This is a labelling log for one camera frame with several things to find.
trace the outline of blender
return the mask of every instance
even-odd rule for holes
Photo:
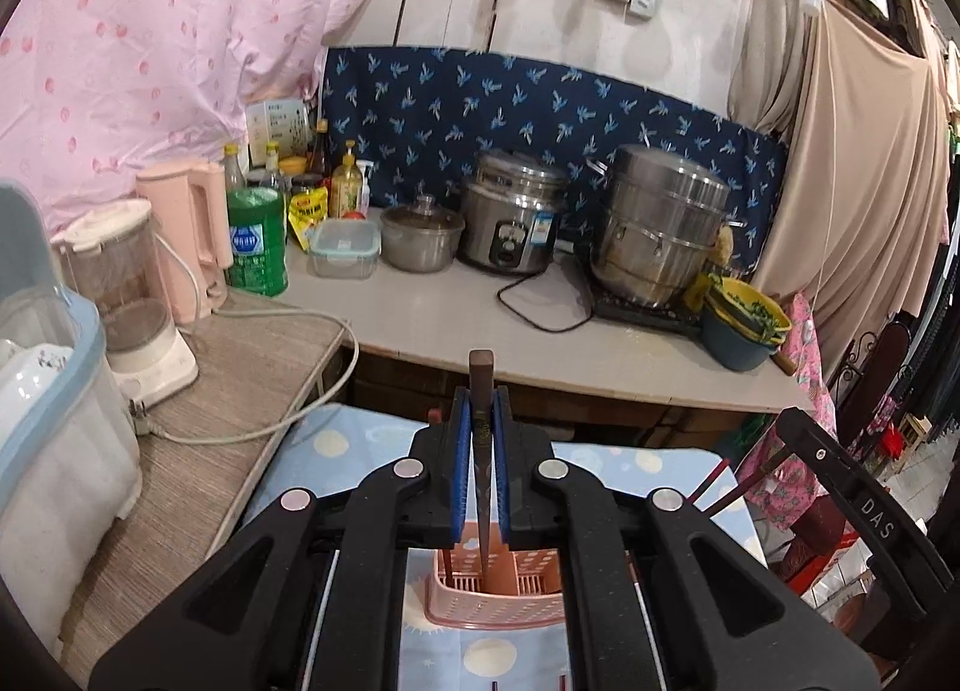
[[[92,209],[52,240],[64,281],[97,306],[107,362],[126,399],[150,407],[197,379],[167,306],[145,199]]]

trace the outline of table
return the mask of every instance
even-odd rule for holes
[[[424,424],[357,408],[317,408],[280,445],[244,517],[250,521],[288,488],[309,488],[318,496],[355,488],[383,464],[405,456],[414,432]],[[558,458],[592,471],[610,488],[645,496],[655,488],[688,494],[720,461],[703,450],[633,450],[582,444],[555,444]],[[707,507],[736,486],[726,469],[697,502]],[[475,517],[472,485],[467,519]],[[765,563],[760,541],[742,499],[713,519],[757,560]],[[400,640],[400,691],[503,689],[557,691],[568,676],[563,624],[542,629],[457,630],[441,627],[424,614],[424,579],[432,570],[430,551],[410,551]]]
[[[280,306],[232,290],[224,309]],[[318,317],[203,319],[190,341],[200,377],[150,417],[178,437],[263,428],[304,405],[342,338]],[[141,437],[143,492],[104,537],[61,629],[61,665],[81,688],[97,659],[229,535],[282,435],[217,447]]]
[[[288,245],[287,304],[349,319],[364,352],[465,372],[467,353],[491,349],[496,379],[525,386],[669,407],[779,413],[809,407],[809,398],[771,360],[754,371],[727,370],[689,338],[592,320],[567,334],[536,330],[496,300],[509,277],[459,261],[438,274],[407,274],[380,261],[370,279],[323,279]],[[530,317],[549,327],[584,315],[569,266],[517,289]]]

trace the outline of knife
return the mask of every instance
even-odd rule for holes
[[[493,351],[472,350],[470,369],[470,425],[473,442],[473,483],[477,498],[477,533],[480,539],[480,589],[487,587],[490,561],[491,466],[493,466]]]

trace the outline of kitchen counter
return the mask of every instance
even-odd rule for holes
[[[572,256],[512,290],[509,300],[550,328],[586,316]],[[366,353],[465,372],[467,353],[491,349],[499,381],[632,402],[779,413],[808,408],[805,391],[771,360],[745,374],[727,370],[695,341],[592,320],[566,334],[538,331],[496,300],[510,277],[459,261],[438,274],[405,274],[380,260],[367,280],[323,279],[296,245],[287,247],[290,286],[280,298],[347,319]]]
[[[232,290],[224,309],[280,306]],[[343,338],[318,317],[207,317],[190,340],[200,376],[149,416],[177,437],[268,426],[304,405]],[[97,659],[229,536],[284,433],[204,447],[140,438],[143,491],[104,537],[61,631],[61,665],[81,688]]]

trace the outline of glass bottle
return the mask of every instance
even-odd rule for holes
[[[328,178],[333,172],[333,150],[330,148],[329,125],[325,119],[318,119],[317,132],[313,137],[313,155],[310,157],[310,173]]]
[[[353,156],[353,147],[356,142],[347,139],[347,151],[344,160],[333,172],[330,182],[331,218],[342,218],[350,212],[360,209],[360,191],[363,187],[363,175],[357,169],[356,158]]]
[[[280,145],[277,142],[267,142],[267,169],[260,180],[261,188],[272,188],[283,196],[283,211],[290,205],[290,191],[287,186],[287,177],[280,170]]]
[[[247,186],[247,180],[240,170],[239,152],[240,148],[235,143],[224,144],[224,186],[228,193],[243,190]]]

